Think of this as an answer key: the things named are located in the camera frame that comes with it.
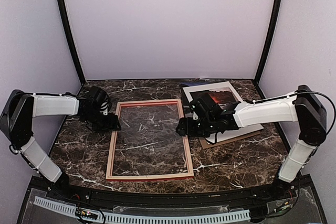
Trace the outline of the black front rail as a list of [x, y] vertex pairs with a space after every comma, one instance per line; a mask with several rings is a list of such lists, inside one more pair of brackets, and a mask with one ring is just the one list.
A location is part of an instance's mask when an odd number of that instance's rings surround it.
[[288, 192], [271, 196], [272, 185], [263, 185], [245, 189], [225, 190], [212, 193], [191, 194], [145, 194], [123, 193], [93, 189], [87, 187], [69, 187], [72, 196], [66, 198], [61, 192], [48, 190], [43, 179], [33, 176], [26, 190], [25, 198], [32, 195], [33, 189], [52, 199], [74, 203], [80, 207], [94, 209], [113, 209], [114, 207], [148, 207], [148, 208], [191, 208], [228, 205], [233, 208], [265, 208], [267, 203], [290, 197]]

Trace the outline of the sunset seascape photo print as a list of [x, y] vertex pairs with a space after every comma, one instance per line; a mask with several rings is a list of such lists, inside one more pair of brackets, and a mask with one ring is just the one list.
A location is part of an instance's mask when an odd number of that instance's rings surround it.
[[182, 82], [180, 84], [184, 112], [192, 112], [189, 103], [203, 94], [209, 96], [222, 108], [227, 104], [242, 101], [230, 82]]

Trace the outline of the right black corner post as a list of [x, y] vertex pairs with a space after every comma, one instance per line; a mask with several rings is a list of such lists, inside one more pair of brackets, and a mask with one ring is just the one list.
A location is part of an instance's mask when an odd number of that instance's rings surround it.
[[270, 48], [271, 48], [271, 43], [272, 43], [275, 29], [276, 29], [278, 15], [280, 11], [280, 5], [281, 5], [281, 0], [274, 0], [273, 5], [272, 5], [272, 10], [271, 10], [269, 26], [268, 26], [267, 33], [266, 33], [265, 43], [263, 46], [263, 50], [261, 52], [260, 61], [257, 67], [255, 77], [254, 77], [254, 82], [256, 83], [256, 85], [259, 85], [264, 69], [265, 69], [265, 66], [266, 66], [267, 58], [268, 58]]

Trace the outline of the brown frame backing board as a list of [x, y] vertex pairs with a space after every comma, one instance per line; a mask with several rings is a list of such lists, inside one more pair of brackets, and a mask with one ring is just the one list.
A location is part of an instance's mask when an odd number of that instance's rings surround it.
[[218, 133], [217, 142], [215, 141], [215, 134], [212, 134], [208, 138], [200, 138], [200, 143], [203, 149], [217, 147], [220, 145], [232, 143], [238, 140], [243, 140], [252, 136], [256, 136], [261, 133], [264, 127], [261, 124], [252, 125], [249, 127], [240, 128], [239, 130], [225, 131], [224, 133]]

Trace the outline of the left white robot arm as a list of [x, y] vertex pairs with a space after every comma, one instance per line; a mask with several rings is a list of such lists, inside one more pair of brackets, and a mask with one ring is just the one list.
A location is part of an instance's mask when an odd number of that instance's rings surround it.
[[44, 179], [54, 184], [53, 191], [63, 201], [74, 197], [69, 177], [46, 153], [36, 139], [35, 119], [47, 116], [77, 116], [94, 132], [119, 131], [118, 116], [110, 113], [111, 99], [99, 87], [86, 95], [36, 93], [15, 89], [1, 112], [1, 132], [10, 142], [10, 151], [20, 155]]

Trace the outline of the black corner post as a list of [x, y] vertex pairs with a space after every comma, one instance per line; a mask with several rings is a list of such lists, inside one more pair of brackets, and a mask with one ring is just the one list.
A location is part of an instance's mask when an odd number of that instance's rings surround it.
[[86, 83], [86, 79], [85, 79], [85, 75], [84, 75], [84, 72], [83, 72], [83, 69], [80, 63], [78, 53], [77, 53], [75, 41], [72, 35], [68, 13], [67, 13], [67, 8], [66, 8], [66, 2], [65, 0], [57, 0], [57, 4], [58, 4], [58, 9], [60, 13], [63, 30], [66, 36], [67, 45], [68, 45], [70, 55], [72, 58], [72, 62], [75, 67], [80, 84], [84, 85]]
[[268, 58], [270, 48], [271, 48], [271, 43], [272, 43], [275, 29], [276, 29], [278, 15], [280, 11], [280, 5], [281, 5], [281, 0], [274, 0], [273, 5], [272, 5], [272, 10], [271, 10], [269, 26], [268, 26], [267, 33], [266, 33], [265, 43], [263, 46], [263, 50], [261, 52], [260, 61], [257, 67], [255, 77], [254, 77], [254, 82], [256, 83], [256, 85], [259, 85], [264, 69], [265, 69], [265, 66], [266, 66], [267, 58]]

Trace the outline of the left black corner post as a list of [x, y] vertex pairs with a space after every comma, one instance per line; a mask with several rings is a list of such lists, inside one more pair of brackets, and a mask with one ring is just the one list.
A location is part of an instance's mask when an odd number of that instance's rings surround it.
[[75, 41], [72, 35], [68, 13], [67, 13], [67, 8], [66, 8], [66, 2], [65, 0], [57, 0], [57, 4], [58, 4], [58, 9], [60, 13], [63, 30], [66, 36], [67, 45], [68, 45], [70, 55], [72, 58], [72, 62], [75, 67], [80, 84], [84, 85], [86, 83], [86, 79], [85, 79], [85, 75], [84, 75], [84, 72], [83, 72], [83, 69], [80, 63], [78, 53], [77, 53]]

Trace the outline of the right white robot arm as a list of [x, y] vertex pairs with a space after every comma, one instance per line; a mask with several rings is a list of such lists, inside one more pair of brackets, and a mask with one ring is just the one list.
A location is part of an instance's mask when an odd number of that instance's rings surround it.
[[298, 138], [278, 171], [278, 180], [268, 187], [269, 197], [278, 200], [333, 128], [327, 125], [327, 110], [318, 96], [328, 98], [300, 85], [295, 92], [279, 97], [237, 101], [223, 108], [204, 94], [190, 102], [197, 119], [181, 118], [176, 132], [180, 136], [210, 137], [257, 124], [298, 122]]

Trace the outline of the white photo mat board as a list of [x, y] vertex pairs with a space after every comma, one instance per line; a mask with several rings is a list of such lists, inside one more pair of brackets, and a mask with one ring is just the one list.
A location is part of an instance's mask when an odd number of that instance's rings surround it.
[[[226, 107], [232, 102], [243, 100], [229, 81], [209, 84], [183, 83], [181, 86], [185, 115], [187, 117], [192, 117], [193, 119], [197, 119], [197, 115], [188, 108], [188, 105], [191, 101], [202, 94], [209, 94], [211, 98], [221, 106], [221, 108]], [[208, 138], [201, 137], [200, 143], [203, 149], [211, 148], [258, 135], [263, 129], [264, 127], [261, 124], [252, 125], [239, 130], [219, 133], [217, 138], [215, 138], [214, 134]]]

